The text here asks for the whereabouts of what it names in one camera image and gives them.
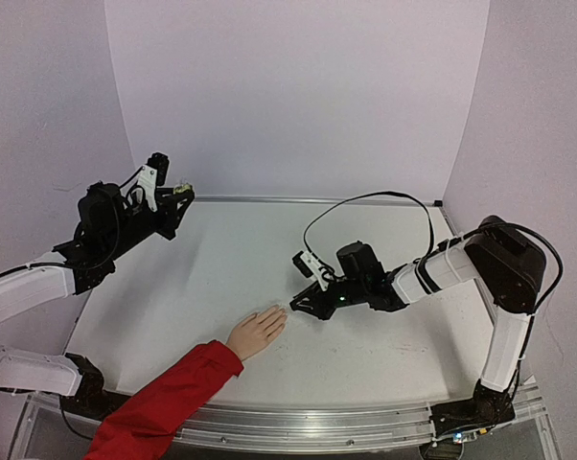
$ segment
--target red sleeve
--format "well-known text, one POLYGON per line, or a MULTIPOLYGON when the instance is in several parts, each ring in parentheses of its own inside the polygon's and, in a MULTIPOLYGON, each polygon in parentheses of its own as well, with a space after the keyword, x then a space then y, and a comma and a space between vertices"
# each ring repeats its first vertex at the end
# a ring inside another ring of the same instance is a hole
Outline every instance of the red sleeve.
POLYGON ((180 425, 242 370, 220 342, 197 345, 104 420, 84 460, 159 458, 180 425))

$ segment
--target robotic arm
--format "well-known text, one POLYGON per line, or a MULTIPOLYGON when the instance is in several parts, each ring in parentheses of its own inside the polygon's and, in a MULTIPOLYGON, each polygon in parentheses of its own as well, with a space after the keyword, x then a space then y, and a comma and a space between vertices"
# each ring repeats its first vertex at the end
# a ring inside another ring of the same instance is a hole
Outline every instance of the robotic arm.
MULTIPOLYGON (((74 239, 0 274, 0 323, 98 286, 115 271, 114 261, 153 233, 172 240, 195 194, 190 185, 163 187, 168 168, 166 155, 153 154, 130 179, 137 177, 126 196, 121 189, 130 180, 120 187, 90 186, 78 204, 81 222, 74 239)), ((46 356, 0 345, 0 390, 75 397, 90 393, 91 383, 102 396, 103 376, 82 356, 46 356)))
POLYGON ((330 273, 312 253, 300 252, 293 262, 314 283, 290 305, 321 320, 356 304, 392 312, 445 288, 482 280, 496 305, 486 364, 473 397, 433 406, 431 420, 438 438, 509 422, 515 413, 508 390, 541 303, 537 297, 546 267, 542 250, 515 227, 495 216, 485 218, 467 238, 442 241, 422 259, 390 272, 384 271, 371 246, 360 241, 337 251, 342 277, 330 273))

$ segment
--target white tabletop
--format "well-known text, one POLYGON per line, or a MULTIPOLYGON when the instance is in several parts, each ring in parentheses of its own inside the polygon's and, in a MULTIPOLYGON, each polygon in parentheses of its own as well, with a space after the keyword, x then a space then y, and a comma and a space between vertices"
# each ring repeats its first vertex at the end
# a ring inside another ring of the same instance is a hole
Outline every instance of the white tabletop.
MULTIPOLYGON (((178 236, 154 235, 97 287, 68 344, 104 373, 106 388, 132 394, 197 343, 225 340, 253 311, 289 306, 310 282, 292 265, 305 226, 328 205, 196 202, 178 236)), ((436 240, 450 236, 430 208, 436 240)), ((361 240, 386 270, 427 249, 427 219, 410 206, 347 205, 311 230, 312 248, 335 252, 361 240)), ((248 360, 214 403, 340 407, 469 397, 493 326, 470 282, 394 313, 340 309, 330 321, 289 312, 288 326, 248 360)))

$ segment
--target black cable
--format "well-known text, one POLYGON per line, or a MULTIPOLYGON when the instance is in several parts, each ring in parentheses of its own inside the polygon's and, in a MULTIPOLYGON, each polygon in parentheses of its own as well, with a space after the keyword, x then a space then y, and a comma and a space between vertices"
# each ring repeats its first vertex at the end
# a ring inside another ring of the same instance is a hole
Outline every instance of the black cable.
POLYGON ((94 264, 93 266, 79 266, 79 265, 65 264, 65 263, 59 263, 59 262, 35 262, 33 264, 15 266, 14 268, 10 268, 9 270, 3 271, 0 273, 0 279, 3 278, 4 276, 11 275, 11 274, 16 273, 18 271, 24 271, 24 270, 29 270, 31 268, 38 268, 38 267, 43 267, 43 266, 58 266, 60 268, 69 268, 71 270, 94 270, 95 268, 99 268, 100 266, 103 266, 107 262, 111 261, 112 257, 114 257, 114 254, 116 253, 116 250, 118 249, 118 244, 120 243, 120 218, 118 216, 118 210, 116 209, 116 204, 114 203, 112 196, 108 192, 106 192, 105 190, 98 190, 98 192, 101 192, 101 193, 103 193, 109 197, 109 199, 112 203, 112 210, 114 211, 114 218, 116 219, 116 241, 114 242, 114 246, 113 246, 112 250, 104 258, 103 261, 99 262, 98 264, 94 264))
POLYGON ((127 179, 125 182, 123 182, 123 184, 120 186, 121 189, 125 188, 125 186, 131 181, 133 180, 137 174, 139 174, 139 172, 142 170, 142 168, 139 168, 136 172, 133 173, 133 175, 127 179))
POLYGON ((0 388, 0 392, 9 393, 11 395, 22 395, 25 393, 33 393, 33 390, 22 390, 20 388, 0 388))
POLYGON ((80 436, 82 439, 86 439, 88 441, 92 441, 93 438, 91 436, 86 436, 85 434, 81 434, 79 432, 77 432, 69 423, 69 421, 67 420, 67 416, 65 415, 65 411, 63 410, 63 408, 60 408, 60 415, 62 416, 62 420, 65 422, 65 425, 67 426, 67 428, 69 428, 69 431, 71 431, 72 433, 74 433, 76 436, 80 436))
POLYGON ((317 223, 319 220, 321 220, 322 218, 324 218, 326 215, 328 215, 329 213, 331 213, 331 211, 333 209, 335 209, 338 206, 341 206, 342 204, 346 204, 348 202, 351 201, 356 201, 358 199, 363 199, 363 198, 369 198, 371 196, 394 196, 396 198, 405 198, 405 199, 410 199, 412 201, 414 201, 415 203, 417 203, 419 206, 421 206, 421 208, 423 208, 425 210, 425 212, 427 213, 427 221, 428 221, 428 225, 429 225, 429 245, 427 248, 427 253, 425 254, 425 256, 428 256, 429 254, 431 254, 431 252, 433 252, 433 245, 435 243, 435 236, 433 234, 433 224, 431 223, 431 216, 429 215, 429 210, 427 209, 427 207, 425 206, 425 204, 423 204, 421 201, 419 201, 417 198, 415 198, 412 195, 408 195, 408 194, 404 194, 402 192, 392 192, 392 191, 384 191, 384 192, 373 192, 371 194, 365 194, 365 195, 359 195, 359 196, 353 196, 352 198, 348 198, 348 199, 344 199, 338 203, 336 203, 334 206, 332 206, 331 208, 329 208, 327 211, 325 211, 324 213, 322 213, 320 216, 318 216, 317 218, 315 218, 312 222, 310 222, 310 224, 306 227, 306 230, 304 230, 304 236, 303 236, 303 240, 304 240, 304 245, 306 246, 306 248, 308 249, 308 251, 325 267, 327 268, 327 270, 329 270, 329 274, 337 279, 337 277, 335 276, 335 270, 332 266, 330 266, 329 264, 325 263, 321 258, 319 258, 314 251, 312 251, 312 249, 310 248, 310 245, 308 244, 308 231, 310 230, 310 228, 317 223))

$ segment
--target human hand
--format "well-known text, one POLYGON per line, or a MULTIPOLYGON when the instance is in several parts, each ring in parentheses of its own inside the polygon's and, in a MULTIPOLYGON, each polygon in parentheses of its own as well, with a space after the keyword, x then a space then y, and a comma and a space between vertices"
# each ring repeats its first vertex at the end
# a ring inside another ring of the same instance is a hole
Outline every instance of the human hand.
POLYGON ((227 347, 246 361, 273 342, 285 329, 287 313, 274 305, 263 313, 252 313, 238 324, 227 340, 227 347))

